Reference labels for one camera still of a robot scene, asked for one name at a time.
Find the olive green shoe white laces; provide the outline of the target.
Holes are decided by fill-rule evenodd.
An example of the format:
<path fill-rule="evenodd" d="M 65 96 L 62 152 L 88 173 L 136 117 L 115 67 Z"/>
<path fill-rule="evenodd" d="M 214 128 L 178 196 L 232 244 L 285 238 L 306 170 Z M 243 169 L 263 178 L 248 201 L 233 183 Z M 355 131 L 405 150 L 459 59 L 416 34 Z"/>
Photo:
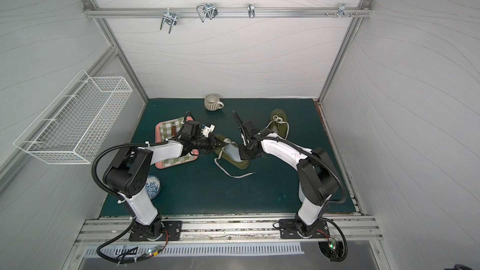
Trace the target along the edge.
<path fill-rule="evenodd" d="M 220 134 L 216 135 L 216 139 L 223 142 L 225 145 L 214 150 L 214 153 L 216 154 L 214 163 L 226 176 L 239 180 L 255 174 L 255 172 L 248 172 L 240 176 L 233 176 L 225 170 L 225 168 L 220 165 L 220 160 L 226 160 L 239 170 L 246 170 L 250 165 L 250 162 L 241 159 L 240 149 L 235 141 Z"/>

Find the light blue insole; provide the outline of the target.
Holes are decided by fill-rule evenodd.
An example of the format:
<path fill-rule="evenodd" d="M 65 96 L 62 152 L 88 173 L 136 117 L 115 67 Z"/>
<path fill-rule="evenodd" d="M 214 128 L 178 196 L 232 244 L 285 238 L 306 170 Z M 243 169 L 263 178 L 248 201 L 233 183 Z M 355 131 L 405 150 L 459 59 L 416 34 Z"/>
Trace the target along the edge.
<path fill-rule="evenodd" d="M 234 144 L 228 144 L 224 148 L 224 152 L 236 163 L 241 163 L 243 161 L 240 156 L 239 148 Z"/>

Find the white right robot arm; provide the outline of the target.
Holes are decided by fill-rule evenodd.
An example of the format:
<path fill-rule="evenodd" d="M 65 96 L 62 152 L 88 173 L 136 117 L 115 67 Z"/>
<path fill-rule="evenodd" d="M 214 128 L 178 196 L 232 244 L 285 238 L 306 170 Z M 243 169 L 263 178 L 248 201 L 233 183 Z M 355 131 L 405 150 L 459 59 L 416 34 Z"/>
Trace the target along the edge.
<path fill-rule="evenodd" d="M 328 205 L 346 201 L 346 186 L 325 150 L 301 147 L 269 128 L 260 130 L 251 121 L 242 121 L 235 111 L 233 116 L 244 141 L 239 147 L 242 159 L 253 160 L 270 155 L 296 170 L 299 190 L 304 196 L 296 219 L 302 225 L 315 225 Z"/>

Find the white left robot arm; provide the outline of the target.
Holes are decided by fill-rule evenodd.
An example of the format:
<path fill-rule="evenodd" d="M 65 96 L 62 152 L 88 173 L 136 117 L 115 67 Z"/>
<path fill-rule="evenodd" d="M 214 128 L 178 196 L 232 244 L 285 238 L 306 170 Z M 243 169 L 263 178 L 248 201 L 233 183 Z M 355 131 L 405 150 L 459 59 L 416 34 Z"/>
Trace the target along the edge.
<path fill-rule="evenodd" d="M 215 135 L 214 125 L 185 121 L 174 137 L 153 144 L 125 143 L 110 147 L 95 157 L 91 166 L 94 182 L 126 206 L 133 222 L 150 226 L 159 212 L 146 191 L 150 167 L 164 160 L 180 158 L 198 150 L 209 153 L 226 146 Z"/>

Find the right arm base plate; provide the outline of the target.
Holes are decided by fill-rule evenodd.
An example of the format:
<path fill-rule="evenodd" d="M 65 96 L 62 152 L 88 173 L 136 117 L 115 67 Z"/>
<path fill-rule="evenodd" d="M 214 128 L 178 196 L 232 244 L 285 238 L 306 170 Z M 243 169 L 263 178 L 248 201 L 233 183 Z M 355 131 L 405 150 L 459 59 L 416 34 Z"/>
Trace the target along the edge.
<path fill-rule="evenodd" d="M 328 240 L 331 238 L 328 224 L 326 221 L 318 221 L 312 230 L 303 235 L 299 232 L 294 219 L 280 219 L 272 227 L 279 231 L 282 240 Z"/>

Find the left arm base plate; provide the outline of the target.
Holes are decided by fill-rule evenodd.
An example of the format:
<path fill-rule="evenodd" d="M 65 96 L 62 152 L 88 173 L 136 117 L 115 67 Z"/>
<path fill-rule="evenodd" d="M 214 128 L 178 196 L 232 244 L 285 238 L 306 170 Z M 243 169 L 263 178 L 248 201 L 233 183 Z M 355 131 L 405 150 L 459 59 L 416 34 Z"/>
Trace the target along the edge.
<path fill-rule="evenodd" d="M 182 221 L 157 221 L 149 226 L 135 223 L 133 226 L 129 241 L 178 241 L 180 239 Z"/>

